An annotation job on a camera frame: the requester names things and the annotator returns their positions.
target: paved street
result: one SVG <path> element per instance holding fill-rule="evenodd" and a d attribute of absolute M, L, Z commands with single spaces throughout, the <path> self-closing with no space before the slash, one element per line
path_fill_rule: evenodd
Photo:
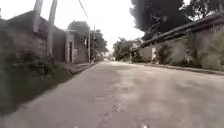
<path fill-rule="evenodd" d="M 223 128 L 224 77 L 104 62 L 4 119 L 6 128 Z"/>

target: street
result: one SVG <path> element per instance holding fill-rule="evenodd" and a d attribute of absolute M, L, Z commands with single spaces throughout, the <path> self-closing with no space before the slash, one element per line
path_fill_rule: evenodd
<path fill-rule="evenodd" d="M 3 122 L 5 128 L 223 128 L 223 108 L 223 76 L 102 62 Z"/>

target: overcast sky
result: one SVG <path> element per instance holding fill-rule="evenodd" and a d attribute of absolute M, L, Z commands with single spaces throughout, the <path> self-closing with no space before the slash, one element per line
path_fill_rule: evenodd
<path fill-rule="evenodd" d="M 33 10 L 36 0 L 0 0 L 1 15 L 4 19 L 12 18 Z M 48 19 L 52 0 L 43 0 L 41 16 Z M 93 27 L 101 29 L 108 41 L 109 49 L 118 37 L 135 39 L 143 36 L 143 32 L 134 28 L 134 18 L 129 10 L 131 0 L 81 0 L 89 15 L 86 18 L 78 0 L 58 0 L 55 25 L 66 29 L 72 21 L 87 21 Z"/>

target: house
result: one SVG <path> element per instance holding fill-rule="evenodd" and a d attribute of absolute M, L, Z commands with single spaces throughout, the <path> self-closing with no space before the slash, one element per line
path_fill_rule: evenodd
<path fill-rule="evenodd" d="M 39 27 L 36 27 L 35 16 L 36 11 L 29 11 L 4 21 L 4 25 L 0 26 L 0 53 L 33 51 L 39 56 L 46 56 L 49 22 L 40 17 L 38 22 Z M 74 36 L 72 43 L 69 42 L 71 43 L 71 46 L 77 46 L 81 43 L 79 42 L 80 40 L 76 38 L 78 38 L 78 36 Z M 83 60 L 75 59 L 75 56 L 73 56 L 74 53 L 68 52 L 68 48 L 72 48 L 72 51 L 75 51 L 75 47 L 70 47 L 67 45 L 69 39 L 71 39 L 71 37 L 70 35 L 68 36 L 67 32 L 57 28 L 56 26 L 53 27 L 54 60 L 57 62 L 69 63 L 86 61 L 86 58 Z"/>

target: tree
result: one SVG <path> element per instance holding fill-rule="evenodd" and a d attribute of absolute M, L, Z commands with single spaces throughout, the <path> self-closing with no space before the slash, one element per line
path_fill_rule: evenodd
<path fill-rule="evenodd" d="M 119 41 L 114 44 L 113 55 L 116 60 L 122 60 L 124 58 L 129 58 L 131 50 L 141 43 L 139 40 L 126 40 L 124 38 L 119 38 Z"/>
<path fill-rule="evenodd" d="M 103 53 L 108 52 L 107 41 L 103 38 L 103 34 L 100 30 L 91 32 L 91 50 L 92 58 L 103 59 Z"/>
<path fill-rule="evenodd" d="M 90 27 L 85 21 L 73 21 L 68 26 L 69 30 L 76 30 L 81 36 L 88 36 Z"/>
<path fill-rule="evenodd" d="M 103 34 L 101 33 L 100 30 L 96 30 L 94 32 L 95 34 L 95 48 L 99 51 L 99 52 L 108 52 L 107 49 L 107 41 L 103 38 Z"/>
<path fill-rule="evenodd" d="M 131 14 L 144 32 L 166 32 L 190 22 L 180 8 L 183 0 L 132 0 Z"/>
<path fill-rule="evenodd" d="M 191 0 L 190 4 L 183 8 L 186 16 L 193 19 L 201 19 L 219 10 L 223 0 Z"/>

